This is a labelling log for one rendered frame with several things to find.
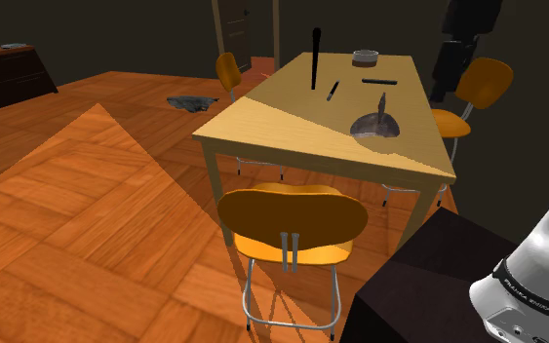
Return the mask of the grey cloth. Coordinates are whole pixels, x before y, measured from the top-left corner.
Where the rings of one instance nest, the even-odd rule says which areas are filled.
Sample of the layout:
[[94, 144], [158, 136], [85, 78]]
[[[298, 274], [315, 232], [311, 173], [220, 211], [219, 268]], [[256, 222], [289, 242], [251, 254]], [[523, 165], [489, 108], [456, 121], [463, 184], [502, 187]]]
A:
[[169, 96], [167, 102], [176, 109], [185, 109], [190, 113], [207, 111], [209, 107], [218, 101], [218, 97], [180, 95]]

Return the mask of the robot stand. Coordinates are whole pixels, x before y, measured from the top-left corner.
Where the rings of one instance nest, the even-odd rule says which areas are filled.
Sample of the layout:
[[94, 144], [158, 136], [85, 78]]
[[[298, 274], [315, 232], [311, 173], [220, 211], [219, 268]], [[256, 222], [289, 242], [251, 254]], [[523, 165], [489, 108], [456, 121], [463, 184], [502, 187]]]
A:
[[516, 246], [438, 209], [356, 292], [339, 343], [500, 343], [469, 287]]

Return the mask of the dark wooden sideboard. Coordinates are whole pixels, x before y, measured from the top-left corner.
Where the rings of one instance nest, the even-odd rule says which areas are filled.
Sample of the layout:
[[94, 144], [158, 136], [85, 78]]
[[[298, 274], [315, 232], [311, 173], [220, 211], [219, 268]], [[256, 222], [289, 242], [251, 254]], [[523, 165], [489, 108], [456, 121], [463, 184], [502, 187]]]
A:
[[0, 108], [59, 91], [31, 45], [0, 45]]

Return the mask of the tall black stick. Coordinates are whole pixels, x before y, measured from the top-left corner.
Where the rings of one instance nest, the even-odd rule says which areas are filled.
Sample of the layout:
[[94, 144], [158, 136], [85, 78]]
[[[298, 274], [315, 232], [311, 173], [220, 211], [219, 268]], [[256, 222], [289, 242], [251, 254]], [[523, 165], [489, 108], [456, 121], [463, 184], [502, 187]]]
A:
[[316, 89], [321, 36], [322, 36], [321, 28], [315, 27], [312, 31], [312, 65], [311, 65], [311, 89], [312, 90]]

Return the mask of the grey and brown round bowl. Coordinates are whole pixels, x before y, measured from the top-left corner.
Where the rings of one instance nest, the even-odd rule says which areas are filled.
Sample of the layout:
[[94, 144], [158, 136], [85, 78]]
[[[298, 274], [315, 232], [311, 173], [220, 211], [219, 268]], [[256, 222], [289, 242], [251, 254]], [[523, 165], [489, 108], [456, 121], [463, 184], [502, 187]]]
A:
[[379, 53], [373, 50], [358, 50], [353, 52], [352, 65], [356, 67], [374, 67]]

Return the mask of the dark door with wooden frame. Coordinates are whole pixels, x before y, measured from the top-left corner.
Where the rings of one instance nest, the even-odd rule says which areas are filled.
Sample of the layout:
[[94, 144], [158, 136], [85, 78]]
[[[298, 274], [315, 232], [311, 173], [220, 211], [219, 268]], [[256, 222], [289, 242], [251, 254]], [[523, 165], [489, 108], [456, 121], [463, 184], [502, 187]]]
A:
[[271, 33], [260, 38], [272, 40], [273, 69], [280, 68], [280, 0], [211, 0], [216, 28], [217, 49], [220, 55], [231, 53], [241, 72], [252, 67], [251, 22], [255, 20], [255, 6], [264, 5], [271, 18]]

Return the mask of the orange chair with metal legs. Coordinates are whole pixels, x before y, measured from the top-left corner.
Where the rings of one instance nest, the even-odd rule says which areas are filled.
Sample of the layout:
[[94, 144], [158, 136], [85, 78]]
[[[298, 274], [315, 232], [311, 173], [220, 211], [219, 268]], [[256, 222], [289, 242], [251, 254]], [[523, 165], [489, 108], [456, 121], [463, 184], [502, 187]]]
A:
[[514, 77], [512, 68], [497, 59], [477, 57], [462, 73], [454, 95], [467, 105], [461, 115], [444, 109], [433, 109], [432, 115], [441, 138], [452, 138], [450, 161], [453, 164], [458, 140], [471, 133], [467, 120], [474, 108], [486, 109], [500, 99]]
[[[223, 88], [229, 93], [232, 103], [236, 101], [234, 94], [234, 88], [239, 86], [242, 82], [242, 76], [240, 69], [236, 63], [235, 57], [231, 53], [224, 53], [220, 55], [216, 60], [216, 74]], [[271, 163], [264, 162], [251, 162], [236, 157], [237, 160], [237, 173], [241, 174], [243, 164], [276, 166]], [[280, 179], [284, 179], [282, 166], [278, 165]]]
[[[221, 224], [232, 233], [235, 248], [249, 258], [242, 293], [246, 327], [253, 323], [310, 330], [327, 330], [335, 339], [341, 317], [336, 266], [352, 253], [354, 240], [369, 221], [355, 198], [327, 185], [260, 183], [225, 193], [217, 202]], [[324, 325], [282, 323], [252, 315], [252, 278], [257, 261], [278, 263], [296, 272], [298, 266], [329, 266], [332, 277], [331, 320]]]

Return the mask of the grey metal scoop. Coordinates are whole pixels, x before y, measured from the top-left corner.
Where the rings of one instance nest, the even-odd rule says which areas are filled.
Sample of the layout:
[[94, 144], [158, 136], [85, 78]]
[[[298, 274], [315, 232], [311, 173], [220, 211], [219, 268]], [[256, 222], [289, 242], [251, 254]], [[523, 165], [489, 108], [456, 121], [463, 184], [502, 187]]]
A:
[[383, 93], [376, 112], [358, 118], [350, 128], [354, 137], [382, 136], [396, 137], [400, 127], [392, 115], [385, 112], [386, 93]]

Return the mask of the wooden table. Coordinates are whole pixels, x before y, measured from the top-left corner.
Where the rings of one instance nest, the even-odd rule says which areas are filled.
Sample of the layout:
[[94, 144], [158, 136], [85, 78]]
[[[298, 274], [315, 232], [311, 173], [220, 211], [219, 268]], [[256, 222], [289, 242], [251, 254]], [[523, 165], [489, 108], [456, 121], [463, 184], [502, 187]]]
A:
[[[363, 68], [353, 66], [349, 54], [321, 53], [315, 90], [311, 65], [311, 53], [300, 54], [193, 133], [202, 144], [214, 197], [222, 195], [218, 154], [417, 190], [400, 239], [405, 243], [441, 186], [456, 180], [412, 58], [382, 55], [376, 66]], [[362, 78], [398, 84], [365, 84]], [[385, 112], [400, 134], [351, 135], [358, 118], [377, 111], [383, 93]]]

